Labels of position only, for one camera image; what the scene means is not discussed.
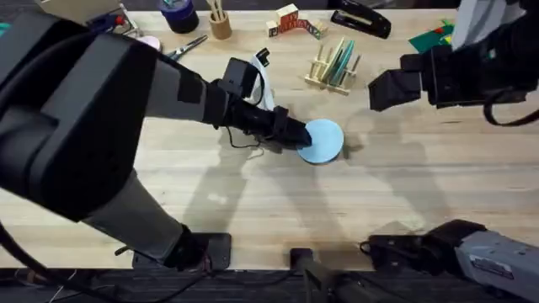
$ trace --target light blue plate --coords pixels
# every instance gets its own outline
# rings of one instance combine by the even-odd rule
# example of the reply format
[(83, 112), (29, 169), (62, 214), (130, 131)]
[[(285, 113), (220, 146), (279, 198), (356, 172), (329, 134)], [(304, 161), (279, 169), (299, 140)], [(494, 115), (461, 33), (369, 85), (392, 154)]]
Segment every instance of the light blue plate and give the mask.
[(313, 120), (307, 123), (312, 145), (297, 150), (303, 160), (321, 164), (330, 162), (343, 149), (344, 133), (340, 126), (327, 119)]

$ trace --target black cable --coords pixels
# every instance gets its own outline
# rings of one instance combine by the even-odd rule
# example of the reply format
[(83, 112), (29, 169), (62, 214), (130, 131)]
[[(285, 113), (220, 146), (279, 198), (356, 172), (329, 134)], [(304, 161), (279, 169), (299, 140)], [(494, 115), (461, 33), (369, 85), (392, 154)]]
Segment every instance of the black cable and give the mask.
[(255, 103), (255, 106), (259, 106), (259, 104), (262, 103), (262, 100), (264, 100), (264, 91), (266, 89), (266, 81), (264, 80), (264, 77), (262, 77), (262, 72), (257, 68), (256, 72), (260, 76), (260, 99), (257, 103)]
[(225, 126), (225, 128), (227, 129), (228, 131), (228, 138), (230, 140), (230, 146), (234, 147), (234, 148), (249, 148), (249, 147), (255, 147), (255, 148), (259, 148), (260, 147), (260, 144), (262, 144), (262, 142), (260, 142), (256, 137), (254, 137), (254, 139), (258, 142), (257, 144), (249, 144), (249, 145), (246, 145), (246, 146), (237, 146), (234, 144), (234, 142), (232, 141), (232, 132), (230, 131), (230, 127), (228, 126)]
[(123, 301), (123, 300), (117, 300), (115, 298), (112, 298), (108, 295), (103, 295), (99, 293), (96, 290), (92, 290), (91, 288), (81, 285), (77, 282), (73, 282), (71, 280), (68, 280), (59, 274), (56, 274), (52, 271), (50, 271), (45, 265), (41, 264), (39, 261), (35, 260), (30, 256), (9, 234), (9, 232), (5, 229), (2, 222), (0, 221), (0, 243), (2, 243), (2, 246), (4, 249), (10, 253), (14, 258), (19, 260), (22, 264), (26, 265), (28, 268), (34, 270), (37, 274), (41, 275), (42, 277), (48, 279), (50, 282), (53, 282), (58, 285), (63, 285), (65, 288), (70, 290), (78, 291), (82, 294), (91, 296), (96, 299), (103, 300), (105, 302), (109, 303), (164, 303), (175, 296), (183, 293), (186, 291), (189, 287), (199, 283), (201, 280), (205, 279), (209, 274), (203, 273), (194, 279), (192, 279), (189, 283), (184, 285), (181, 289), (175, 291), (171, 295), (168, 295), (162, 299), (159, 300), (153, 300), (153, 301)]
[[(103, 288), (107, 288), (107, 287), (114, 287), (115, 285), (101, 285), (101, 286), (98, 286), (98, 287), (95, 287), (95, 288), (92, 288), (92, 290), (101, 290)], [(82, 292), (77, 292), (77, 293), (74, 293), (74, 294), (70, 294), (70, 295), (65, 295), (63, 297), (58, 297), (58, 298), (55, 298), (52, 302), (57, 302), (57, 301), (61, 301), (61, 300), (67, 300), (67, 299), (72, 299), (76, 296), (80, 296), (80, 295), (84, 295)]]
[(539, 109), (534, 111), (531, 114), (528, 114), (527, 116), (524, 116), (523, 118), (520, 118), (515, 121), (507, 122), (507, 123), (500, 123), (494, 118), (493, 114), (493, 106), (496, 103), (496, 100), (498, 98), (503, 97), (504, 92), (497, 93), (494, 96), (487, 99), (485, 102), (485, 105), (483, 106), (483, 115), (485, 119), (491, 124), (496, 126), (503, 126), (503, 127), (516, 127), (516, 126), (523, 126), (523, 125), (529, 125), (530, 123), (536, 122), (539, 120)]
[[(259, 106), (259, 104), (262, 103), (262, 101), (264, 100), (264, 91), (265, 91), (265, 88), (266, 88), (266, 82), (264, 80), (264, 77), (262, 77), (262, 72), (256, 68), (256, 72), (259, 74), (259, 77), (260, 77), (260, 98), (259, 98), (259, 101), (255, 104), (253, 104), (254, 106)], [(227, 128), (227, 131), (228, 131), (228, 138), (230, 140), (230, 146), (232, 146), (233, 148), (238, 148), (238, 149), (241, 149), (241, 148), (249, 148), (249, 147), (254, 147), (254, 148), (259, 148), (260, 145), (262, 144), (262, 142), (255, 136), (254, 139), (257, 141), (257, 144), (249, 144), (249, 145), (246, 145), (246, 146), (237, 146), (234, 144), (234, 141), (232, 139), (232, 132), (230, 131), (230, 128), (228, 126), (225, 126)]]

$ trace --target black stapler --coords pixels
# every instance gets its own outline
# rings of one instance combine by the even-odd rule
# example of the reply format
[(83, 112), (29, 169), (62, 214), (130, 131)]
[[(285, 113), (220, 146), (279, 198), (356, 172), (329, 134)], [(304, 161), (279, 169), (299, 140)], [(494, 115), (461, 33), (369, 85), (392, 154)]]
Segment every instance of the black stapler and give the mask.
[(391, 33), (391, 22), (367, 6), (352, 0), (341, 0), (339, 9), (331, 22), (387, 39)]

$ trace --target wooden table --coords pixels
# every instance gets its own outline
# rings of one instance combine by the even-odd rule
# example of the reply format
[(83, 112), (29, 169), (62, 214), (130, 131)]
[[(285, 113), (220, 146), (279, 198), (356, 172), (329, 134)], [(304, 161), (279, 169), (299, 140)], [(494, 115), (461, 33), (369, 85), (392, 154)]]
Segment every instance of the wooden table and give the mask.
[[(301, 29), (267, 38), (264, 26), (273, 12), (230, 12), (230, 40), (210, 38), (182, 58), (182, 64), (212, 80), (222, 77), (231, 56), (249, 60), (267, 47), (275, 102), (300, 120), (334, 120), (346, 134), (346, 148), (335, 162), (312, 166), (293, 151), (232, 149), (227, 133), (209, 125), (146, 120), (135, 165), (142, 182), (193, 231), (230, 232), (232, 268), (286, 268), (292, 247), (312, 247), (332, 267), (369, 268), (356, 243), (370, 234), (424, 232), (453, 218), (539, 245), (539, 124), (493, 127), (479, 108), (436, 110), (426, 100), (382, 114), (370, 111), (366, 85), (398, 66), (402, 54), (414, 53), (409, 38), (454, 17), (452, 10), (382, 13), (393, 24), (389, 40), (328, 23), (323, 43), (333, 45), (345, 35), (363, 55), (349, 97), (304, 83), (319, 42)], [(310, 14), (328, 20), (331, 13)], [(132, 15), (166, 51), (209, 34), (205, 12), (189, 35), (168, 30), (160, 13)], [(537, 106), (531, 101), (497, 113), (513, 119)], [(250, 142), (239, 132), (234, 140)], [(84, 224), (6, 192), (0, 201), (0, 219), (48, 266), (131, 266), (131, 255), (113, 255), (120, 243)], [(0, 252), (0, 267), (15, 266)]]

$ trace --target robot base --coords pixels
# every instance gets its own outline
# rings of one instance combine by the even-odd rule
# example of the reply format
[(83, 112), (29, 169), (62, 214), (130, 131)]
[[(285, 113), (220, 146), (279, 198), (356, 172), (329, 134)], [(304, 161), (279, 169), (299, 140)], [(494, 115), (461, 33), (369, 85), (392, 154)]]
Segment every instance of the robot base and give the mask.
[[(230, 234), (194, 232), (193, 237), (200, 242), (208, 243), (207, 254), (211, 259), (213, 270), (225, 270), (230, 266), (232, 251), (232, 236)], [(133, 269), (167, 268), (137, 252), (133, 255), (132, 266)]]

